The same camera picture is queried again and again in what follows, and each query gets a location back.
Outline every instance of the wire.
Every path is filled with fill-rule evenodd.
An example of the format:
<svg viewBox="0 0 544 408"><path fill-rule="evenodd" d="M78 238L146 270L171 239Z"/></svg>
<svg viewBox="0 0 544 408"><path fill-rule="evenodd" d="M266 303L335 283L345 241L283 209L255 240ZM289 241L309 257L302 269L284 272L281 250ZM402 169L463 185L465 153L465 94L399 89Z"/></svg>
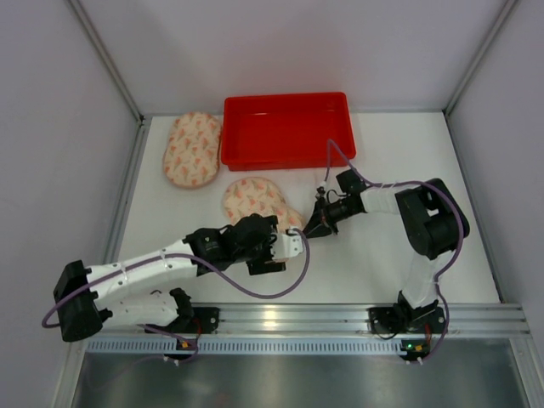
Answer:
<svg viewBox="0 0 544 408"><path fill-rule="evenodd" d="M381 334L379 334L378 332L376 332L376 335L377 335L378 337L380 337L382 340L391 340L391 339L397 337L397 334L399 334L398 331L396 331L395 333L393 333L391 336L384 337L384 336L382 336Z"/></svg>
<svg viewBox="0 0 544 408"><path fill-rule="evenodd" d="M269 239L269 245L274 245L278 241L278 235L271 235Z"/></svg>
<svg viewBox="0 0 544 408"><path fill-rule="evenodd" d="M347 196L347 194L338 194L336 190L334 189L330 189L326 192L326 200L327 202L331 202L331 199L329 198L329 196L331 195L331 193L334 193L336 195L336 197L338 198L344 198Z"/></svg>
<svg viewBox="0 0 544 408"><path fill-rule="evenodd" d="M434 283L434 287L436 289L436 294L440 298L440 301L442 302L442 304L444 305L444 313L445 313L444 330L442 331L442 333L440 333L440 337L439 337L438 341L436 342L436 344L434 345L433 349L429 352L429 354L427 356L425 356L425 358L423 358L423 360L427 360L430 357L432 357L436 353L438 348L442 345L442 342L444 341L444 338L445 338L445 334L448 332L448 327L450 326L450 308L448 306L448 303L445 300L444 295L442 295L442 292L440 291L439 278L459 258L459 253L461 252L461 249L462 249L463 238L465 236L465 231L464 231L464 228L462 226L462 221L461 221L461 214L459 213L459 211L457 211L457 208L453 204L453 202L450 200L450 197L448 197L444 192L440 191L439 189L437 189L433 185L431 185L429 183L425 183L424 181L411 180L411 181L403 181L401 183L385 184L385 183L374 183L374 182L370 181L368 178L363 177L359 173L357 168L355 168L355 166L351 163L351 161L346 157L346 155L343 154L340 147L338 147L338 144L332 139L328 139L327 142L326 142L326 173L325 173L324 183L326 183L328 181L329 175L330 175L330 172L331 172L331 146L335 148L335 150L342 157L342 159L344 160L346 165L348 165L349 168L351 168L354 171L354 173L357 175L357 177L359 177L359 179L364 181L369 186L389 188L389 187L402 187L402 186L405 186L405 185L421 185L423 187L426 187L426 188L430 189L434 193L436 193L448 205L448 207L453 212L453 215L454 215L454 217L456 219L457 230L459 231L459 239L457 241L456 250L455 250L453 256L451 257L451 259L448 261L448 263L446 265L444 265L444 267L441 270L439 270L436 274L434 274L434 278L433 278L433 283Z"/></svg>
<svg viewBox="0 0 544 408"><path fill-rule="evenodd" d="M431 332L431 326L426 323L425 324L425 341L427 342L427 345L431 345L431 340L433 339L433 333Z"/></svg>

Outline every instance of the cable tie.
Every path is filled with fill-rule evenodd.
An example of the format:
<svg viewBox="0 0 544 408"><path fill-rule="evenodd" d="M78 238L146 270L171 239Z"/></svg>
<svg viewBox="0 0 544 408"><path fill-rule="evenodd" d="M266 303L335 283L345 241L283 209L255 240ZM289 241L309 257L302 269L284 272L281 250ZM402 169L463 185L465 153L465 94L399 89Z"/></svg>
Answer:
<svg viewBox="0 0 544 408"><path fill-rule="evenodd" d="M127 267L123 262L120 262L119 268L121 269L123 279L125 280L125 282L128 282Z"/></svg>
<svg viewBox="0 0 544 408"><path fill-rule="evenodd" d="M161 257L162 262L164 263L164 269L168 270L168 261L167 261L166 253L163 250L160 250L159 256Z"/></svg>

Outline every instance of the patterned fabric pad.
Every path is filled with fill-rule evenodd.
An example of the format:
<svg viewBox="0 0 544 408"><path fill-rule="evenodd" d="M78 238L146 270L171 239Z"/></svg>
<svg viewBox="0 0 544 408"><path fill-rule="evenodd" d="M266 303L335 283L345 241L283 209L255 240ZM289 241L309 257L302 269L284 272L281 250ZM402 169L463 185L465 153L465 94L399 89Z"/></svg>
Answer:
<svg viewBox="0 0 544 408"><path fill-rule="evenodd" d="M195 189L212 182L219 170L221 122L207 113L176 119L168 136L162 169L178 187Z"/></svg>
<svg viewBox="0 0 544 408"><path fill-rule="evenodd" d="M257 213L263 217L276 215L280 232L291 226L304 226L303 216L286 204L278 186L262 177L243 178L231 184L224 193L223 207L233 225Z"/></svg>

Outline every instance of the metal frame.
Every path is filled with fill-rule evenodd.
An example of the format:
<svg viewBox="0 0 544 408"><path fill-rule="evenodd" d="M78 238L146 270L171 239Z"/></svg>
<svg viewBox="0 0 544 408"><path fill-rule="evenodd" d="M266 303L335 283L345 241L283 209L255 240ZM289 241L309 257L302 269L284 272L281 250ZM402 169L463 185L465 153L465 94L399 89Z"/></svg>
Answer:
<svg viewBox="0 0 544 408"><path fill-rule="evenodd" d="M467 164L465 163L465 160L463 157L459 154L459 146L457 143L457 139L455 137L455 133L453 132L453 128L451 126L451 119L450 116L444 114L444 119L446 126L448 127L448 132L450 132L450 138L451 138L451 144L453 145L453 150L456 153L456 159L459 163L459 168L461 169L461 175L463 182L465 186L467 187L468 192L468 198L470 200L470 204L473 207L474 216L476 218L476 224L478 226L478 230L482 236L482 242L484 244L484 251L485 256L487 257L487 262L490 264L491 273L493 274L493 280L495 281L495 287L496 291L499 294L499 299L501 299L501 302L509 302L511 300L511 297L509 296L507 286L502 284L502 278L499 274L497 274L498 268L496 267L496 257L493 253L493 248L489 245L489 234L487 232L487 229L485 226L480 222L480 214L482 213L481 206L474 200L474 197L476 196L473 183L471 182L470 178L467 177Z"/></svg>
<svg viewBox="0 0 544 408"><path fill-rule="evenodd" d="M175 338L98 336L87 353L101 354L193 354L179 349ZM198 354L214 355L406 355L402 341L343 337L221 337L201 336Z"/></svg>
<svg viewBox="0 0 544 408"><path fill-rule="evenodd" d="M124 181L108 234L107 248L104 254L104 262L108 263L114 261L119 253L122 233L125 228L128 209L130 208L139 165L149 132L150 119L144 118L140 113L126 83L122 80L121 74L101 41L99 33L94 28L81 1L65 1L82 26L88 40L93 45L99 59L109 72L112 81L139 125L131 146L131 156L123 174ZM461 81L451 95L450 101L443 110L446 122L519 1L506 0L503 4L496 21L485 36ZM471 189L470 184L467 183L467 178L465 178L465 183L470 195ZM492 265L493 257L490 249L486 247L486 251ZM368 329L367 310L376 305L229 303L214 304L213 306L221 308L221 321L215 334L204 337L204 340L209 343L227 344L235 341L235 343L243 344L251 341L263 341L263 339L266 341L276 339L282 342L308 342L312 340L317 343L355 340L369 344L375 341ZM453 304L450 306L450 311L450 330L446 338L510 339L530 406L544 406L544 371L521 307L517 304ZM159 341L159 343L169 341L155 335L146 334L142 336L142 333L138 331L106 333L104 336L100 336L99 339L105 338L106 342L114 342L119 341L118 336L140 340L145 338L146 341L152 339L153 342ZM398 339L412 337L413 335L399 335ZM83 356L88 345L89 341L70 344L65 364L59 376L52 407L65 408L71 405L77 379L82 368Z"/></svg>
<svg viewBox="0 0 544 408"><path fill-rule="evenodd" d="M462 97L468 85L473 80L479 68L482 66L483 62L485 61L485 57L491 49L491 46L496 42L499 33L502 31L505 24L512 16L513 11L520 2L521 0L506 0L506 2L503 4L501 11L493 22L493 25L487 31L487 34L484 36L484 40L476 51L476 54L472 57L470 64L468 64L467 70L463 73L461 81L457 84L455 90L453 91L450 101L444 108L444 114L446 116L451 115L451 112L453 112L453 110L456 108L459 99Z"/></svg>

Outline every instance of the gray metal floor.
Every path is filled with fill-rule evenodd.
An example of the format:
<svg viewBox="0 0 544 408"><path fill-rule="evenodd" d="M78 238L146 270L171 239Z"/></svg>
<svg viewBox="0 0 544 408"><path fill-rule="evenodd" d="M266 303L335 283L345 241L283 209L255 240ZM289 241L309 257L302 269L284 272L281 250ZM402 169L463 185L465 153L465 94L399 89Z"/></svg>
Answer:
<svg viewBox="0 0 544 408"><path fill-rule="evenodd" d="M88 354L73 408L524 407L508 341L449 340L424 366L383 356L205 355L188 365Z"/></svg>

